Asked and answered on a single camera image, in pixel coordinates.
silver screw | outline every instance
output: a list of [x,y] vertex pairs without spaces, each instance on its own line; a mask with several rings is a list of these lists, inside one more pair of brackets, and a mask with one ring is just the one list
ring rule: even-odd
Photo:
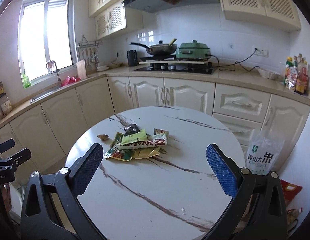
[[276,179],[276,178],[278,177],[277,173],[275,173],[275,172],[272,172],[272,173],[271,173],[271,176],[272,176],[274,179]]
[[61,174],[66,174],[68,172],[68,168],[61,168],[60,173]]
[[33,171],[31,174],[32,177],[36,177],[37,175],[38,175],[38,171]]
[[250,171],[247,169],[247,168],[242,168],[241,169],[241,172],[244,174],[244,175],[247,175],[250,173]]

power cord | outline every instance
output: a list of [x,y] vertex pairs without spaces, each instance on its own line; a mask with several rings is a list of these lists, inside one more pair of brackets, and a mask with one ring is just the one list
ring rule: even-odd
[[117,57],[114,61],[111,61],[112,64],[114,64],[114,62],[118,59],[118,52],[116,52],[116,54],[117,54]]
[[[220,65],[219,65],[219,59],[218,59],[218,57],[216,57],[216,56],[214,56],[214,55],[212,55],[212,54],[211,54],[211,57],[214,57],[214,58],[217,59],[217,62],[218,62],[218,70],[219,70],[219,71],[223,71],[223,70],[226,70],[226,71],[235,71],[235,70],[236,70],[236,64],[238,64],[238,65],[240,65],[242,68],[244,68],[247,72],[251,72],[254,68],[257,68],[257,67],[259,67],[259,66],[255,66],[255,67],[252,68],[251,70],[248,70],[248,69],[246,69],[245,67],[243,67],[243,66],[241,65],[241,63],[244,62],[244,61],[246,61],[246,60],[248,60],[250,57],[252,57],[252,56],[254,55],[254,53],[255,53],[257,50],[258,50],[258,49],[255,48],[254,52],[253,52],[248,58],[246,58],[245,60],[236,61],[234,64],[230,64],[230,65],[223,65],[223,66],[220,66]],[[234,69],[220,69],[221,67],[228,67],[228,66],[233,66],[233,65],[234,65]]]

white table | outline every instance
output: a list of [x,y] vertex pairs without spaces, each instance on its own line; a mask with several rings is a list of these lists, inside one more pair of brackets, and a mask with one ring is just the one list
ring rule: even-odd
[[[93,143],[109,150],[116,132],[136,123],[148,134],[168,130],[165,153],[155,159],[124,162],[103,159],[85,193],[82,207],[108,239],[195,239],[214,225],[227,207],[225,195],[206,160],[215,143],[239,167],[243,151],[235,136],[215,118],[181,107],[143,107],[109,117],[84,133],[72,147],[66,166]],[[98,134],[110,139],[103,143]]]

wall socket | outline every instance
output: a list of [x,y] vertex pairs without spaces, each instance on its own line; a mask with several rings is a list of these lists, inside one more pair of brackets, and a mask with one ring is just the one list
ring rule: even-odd
[[257,51],[254,53],[255,56],[268,57],[268,49],[263,49],[257,46],[253,46],[253,52],[257,48]]

countertop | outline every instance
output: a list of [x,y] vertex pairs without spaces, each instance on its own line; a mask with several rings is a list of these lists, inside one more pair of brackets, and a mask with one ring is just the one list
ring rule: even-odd
[[[103,159],[85,192],[77,197],[82,208],[107,239],[201,239],[231,201],[207,162],[207,147],[217,144],[244,167],[238,140],[224,124],[205,113],[149,106],[94,125],[74,144],[65,166],[70,167],[94,143],[101,144],[105,153],[116,132],[124,133],[129,123],[136,123],[148,134],[154,134],[154,128],[168,130],[167,145],[149,159]],[[98,134],[110,139],[103,142]],[[114,230],[114,221],[120,230]]]
[[196,81],[206,81],[219,84],[226,84],[232,86],[238,86],[243,88],[249,88],[254,90],[263,91],[266,93],[271,93],[279,95],[282,97],[290,98],[295,101],[301,102],[310,106],[310,94],[306,96],[301,96],[297,93],[289,91],[280,82],[262,78],[258,72],[252,71],[215,71],[212,75],[207,74],[196,74],[196,73],[181,73],[181,72],[162,72],[162,71],[134,71],[135,69],[141,68],[143,66],[136,67],[118,67],[112,68],[103,72],[93,73],[88,75],[87,79],[81,80],[79,82],[67,85],[56,90],[54,93],[49,94],[45,98],[42,98],[36,102],[31,103],[31,100],[27,100],[21,105],[15,107],[7,116],[0,120],[0,128],[5,126],[7,123],[15,119],[17,116],[26,112],[34,106],[41,104],[42,102],[64,93],[68,90],[92,82],[99,78],[106,76],[139,76],[139,77],[159,77],[159,78],[176,78],[185,80],[196,80]]

